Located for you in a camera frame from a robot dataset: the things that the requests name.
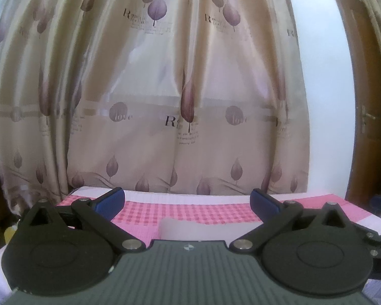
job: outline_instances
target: metal screw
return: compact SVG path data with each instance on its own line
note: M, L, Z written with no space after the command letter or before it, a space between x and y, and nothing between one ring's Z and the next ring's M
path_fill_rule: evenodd
M122 243L122 246L126 250L137 250L141 248L142 243L139 239L127 239Z
M248 250L253 247L253 242L249 241L248 239L237 239L233 242L233 245L236 249Z

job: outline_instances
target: gray ribbed plate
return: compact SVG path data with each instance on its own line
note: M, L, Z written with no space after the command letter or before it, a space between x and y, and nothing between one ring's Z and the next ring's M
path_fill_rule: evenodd
M335 299L296 295L269 279L249 255L224 242L154 241L126 254L99 284L47 298L16 291L5 305L372 305L360 292Z

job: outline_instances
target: brown wooden door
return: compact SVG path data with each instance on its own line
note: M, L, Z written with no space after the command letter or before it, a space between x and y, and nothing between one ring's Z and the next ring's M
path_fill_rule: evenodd
M367 9L360 0L336 0L352 57L356 133L346 199L368 208L381 193L381 53Z

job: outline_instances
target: pink tablecloth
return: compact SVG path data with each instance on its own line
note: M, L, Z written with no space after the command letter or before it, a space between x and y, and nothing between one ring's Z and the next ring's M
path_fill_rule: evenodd
M60 205L70 205L78 198L80 198L78 195L69 195ZM332 194L295 200L300 202L305 208L311 209L321 208L326 202L337 202L349 219L354 222L358 222L371 215L369 212ZM165 217L194 221L201 224L260 221L252 212L248 203L184 205L126 201L124 209L116 215L112 222L149 245L152 239L160 237L158 224Z

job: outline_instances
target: black circular disc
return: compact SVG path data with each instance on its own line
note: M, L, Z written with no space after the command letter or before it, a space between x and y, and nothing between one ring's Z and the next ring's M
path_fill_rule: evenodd
M351 292L367 281L373 267L365 246L339 228L292 231L270 240L262 264L285 286L309 295Z
M107 276L114 254L100 236L79 229L24 230L3 254L10 286L41 295L60 296L86 289Z

